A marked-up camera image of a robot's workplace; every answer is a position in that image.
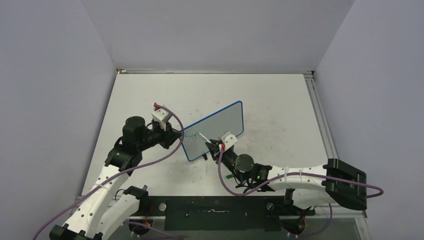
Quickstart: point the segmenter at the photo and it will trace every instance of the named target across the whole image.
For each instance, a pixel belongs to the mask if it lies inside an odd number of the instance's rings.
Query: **white table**
[[[249,154],[256,163],[280,167],[327,163],[303,74],[118,74],[82,194],[93,186],[127,118],[141,116],[150,121],[152,103],[157,102],[188,126],[238,100],[243,102],[244,133],[235,145],[237,154]],[[170,122],[180,128],[175,119]],[[159,145],[152,147],[143,152],[142,163],[169,151]],[[235,190],[233,179],[225,182]],[[169,159],[134,171],[122,188],[131,185],[147,185],[151,196],[230,195],[218,179],[215,162],[210,157],[188,162],[182,147]]]

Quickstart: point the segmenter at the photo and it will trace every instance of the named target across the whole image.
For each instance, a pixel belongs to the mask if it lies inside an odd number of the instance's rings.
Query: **white marker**
[[[199,135],[200,135],[200,137],[202,137],[206,142],[208,142],[208,143],[212,143],[211,141],[209,141],[209,139],[207,139],[206,137],[205,137],[205,135],[203,135],[202,133],[200,133],[199,132]]]

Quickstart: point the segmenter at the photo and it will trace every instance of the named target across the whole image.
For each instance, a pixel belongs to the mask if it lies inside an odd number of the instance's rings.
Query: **blue-framed whiteboard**
[[[236,101],[185,127],[182,148],[188,161],[192,162],[209,152],[199,133],[208,139],[218,140],[226,132],[239,136],[244,130],[243,103]]]

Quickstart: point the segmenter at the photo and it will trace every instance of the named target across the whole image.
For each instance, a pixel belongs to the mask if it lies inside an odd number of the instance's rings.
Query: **gray wall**
[[[82,0],[122,69],[314,70],[353,0]]]
[[[0,3],[0,239],[81,193],[115,75],[79,0]]]
[[[356,0],[315,78],[339,157],[385,194],[373,239],[422,239],[424,1]]]

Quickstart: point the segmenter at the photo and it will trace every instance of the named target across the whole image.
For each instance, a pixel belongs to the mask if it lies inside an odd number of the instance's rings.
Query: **black wire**
[[[119,193],[119,191],[121,191],[121,190],[123,190],[123,191],[125,191],[125,189],[119,189],[118,191],[116,191],[116,193],[115,193],[115,201],[116,202],[118,202],[118,200],[117,200],[117,195],[118,195],[118,193]]]

